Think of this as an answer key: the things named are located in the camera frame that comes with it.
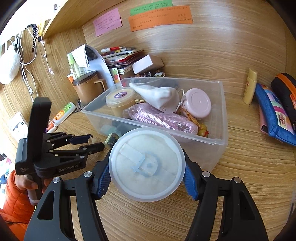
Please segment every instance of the human hand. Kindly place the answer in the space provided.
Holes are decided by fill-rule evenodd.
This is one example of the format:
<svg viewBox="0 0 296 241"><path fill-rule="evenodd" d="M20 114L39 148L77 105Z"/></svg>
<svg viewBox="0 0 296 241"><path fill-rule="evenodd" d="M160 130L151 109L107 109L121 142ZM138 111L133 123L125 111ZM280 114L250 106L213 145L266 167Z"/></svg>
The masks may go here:
<svg viewBox="0 0 296 241"><path fill-rule="evenodd" d="M42 188L42 193L45 192L46 188L52 181L52 178L50 179L44 179L44 187ZM26 191L26 190L36 190L38 189L37 183L31 181L30 179L26 178L25 176L18 176L15 175L15 185L18 189L21 191Z"/></svg>

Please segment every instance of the pink round container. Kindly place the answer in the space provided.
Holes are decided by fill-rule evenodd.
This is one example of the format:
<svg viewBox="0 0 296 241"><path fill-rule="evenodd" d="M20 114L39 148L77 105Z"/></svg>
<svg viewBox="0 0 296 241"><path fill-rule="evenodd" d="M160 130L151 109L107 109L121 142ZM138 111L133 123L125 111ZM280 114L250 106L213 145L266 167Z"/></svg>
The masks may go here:
<svg viewBox="0 0 296 241"><path fill-rule="evenodd" d="M203 90L197 88L186 92L182 106L197 119L206 118L211 112L210 98Z"/></svg>

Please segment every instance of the orange sticky note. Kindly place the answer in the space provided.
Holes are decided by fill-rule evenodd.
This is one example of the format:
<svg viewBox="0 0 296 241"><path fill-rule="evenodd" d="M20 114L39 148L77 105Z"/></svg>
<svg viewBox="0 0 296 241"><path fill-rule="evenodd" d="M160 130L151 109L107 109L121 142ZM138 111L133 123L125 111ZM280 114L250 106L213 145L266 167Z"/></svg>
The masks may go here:
<svg viewBox="0 0 296 241"><path fill-rule="evenodd" d="M131 31L169 24L193 24L189 5L164 7L139 13L128 18Z"/></svg>

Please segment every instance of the red pen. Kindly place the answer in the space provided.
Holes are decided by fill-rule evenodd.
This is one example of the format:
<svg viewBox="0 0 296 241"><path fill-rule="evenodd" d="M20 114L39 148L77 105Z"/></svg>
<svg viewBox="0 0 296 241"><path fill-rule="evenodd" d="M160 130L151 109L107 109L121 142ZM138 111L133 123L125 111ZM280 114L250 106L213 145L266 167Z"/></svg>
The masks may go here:
<svg viewBox="0 0 296 241"><path fill-rule="evenodd" d="M102 53L109 53L111 51L120 50L124 48L125 47L110 47L110 48L102 49Z"/></svg>

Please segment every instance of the yellow bottle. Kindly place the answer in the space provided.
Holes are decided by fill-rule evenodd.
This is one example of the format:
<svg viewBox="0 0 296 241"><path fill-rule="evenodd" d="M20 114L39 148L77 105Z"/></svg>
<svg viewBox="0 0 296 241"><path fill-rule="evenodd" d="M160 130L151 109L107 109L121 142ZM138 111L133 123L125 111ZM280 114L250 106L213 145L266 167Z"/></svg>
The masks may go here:
<svg viewBox="0 0 296 241"><path fill-rule="evenodd" d="M244 91L243 101L250 105L255 93L255 88L257 84L257 72L249 69L249 75L247 78L246 90Z"/></svg>

